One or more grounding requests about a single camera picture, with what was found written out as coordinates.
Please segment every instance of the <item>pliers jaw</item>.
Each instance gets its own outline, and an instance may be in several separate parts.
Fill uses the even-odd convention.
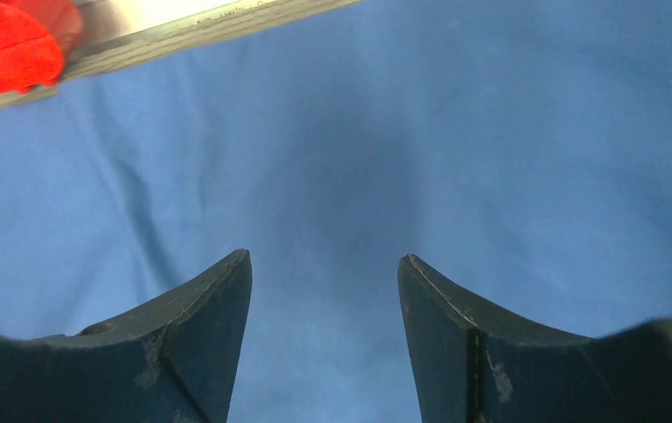
[[[591,339],[516,315],[416,256],[398,281],[424,423],[672,421],[672,320]]]
[[[250,256],[73,337],[0,338],[0,422],[223,422],[247,322]]]

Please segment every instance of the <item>wooden board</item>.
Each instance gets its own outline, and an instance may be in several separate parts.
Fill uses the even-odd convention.
[[[63,80],[117,71],[185,48],[227,41],[359,0],[239,0],[74,53]],[[89,7],[89,3],[80,8]],[[57,87],[0,95],[0,108],[57,94]]]

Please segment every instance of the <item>blue fabric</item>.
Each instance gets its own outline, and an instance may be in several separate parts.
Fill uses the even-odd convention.
[[[672,2],[371,0],[0,111],[0,334],[72,334],[236,248],[230,421],[416,422],[420,255],[600,336],[672,315]]]

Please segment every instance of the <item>red fabric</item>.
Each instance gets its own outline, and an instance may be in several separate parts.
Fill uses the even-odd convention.
[[[70,0],[0,1],[0,93],[54,83],[82,27]]]

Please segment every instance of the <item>scratch mark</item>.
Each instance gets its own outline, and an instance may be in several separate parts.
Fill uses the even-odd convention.
[[[608,380],[605,379],[605,375],[602,374],[602,372],[600,371],[600,368],[597,367],[597,365],[594,363],[594,361],[592,361],[589,354],[587,354],[587,351],[585,351],[582,348],[580,348],[579,350],[580,350],[580,353],[582,354],[582,357],[585,358],[585,361],[587,362],[587,364],[594,370],[594,373],[597,376],[597,378],[600,380],[600,384],[602,385],[602,387],[605,389],[606,392],[608,392],[608,395],[611,398],[615,399],[616,396],[613,394],[613,390],[610,388],[610,385],[608,385]]]
[[[418,274],[421,275],[421,277],[424,279],[424,282],[429,284],[432,287],[433,291],[437,293],[439,296],[441,296],[442,300],[445,301],[445,304],[447,304],[458,316],[460,316],[466,322],[472,324],[474,327],[478,327],[478,325],[476,325],[476,322],[473,320],[473,317],[467,316],[464,313],[462,313],[460,309],[454,306],[453,302],[450,300],[450,297],[448,297],[445,293],[443,293],[442,290],[439,289],[437,284],[432,282],[432,280],[429,278],[429,275],[425,274],[424,271],[421,269],[420,265],[416,262],[416,258],[417,257],[415,256],[411,256],[409,258],[410,263],[413,266],[413,270],[417,271]]]

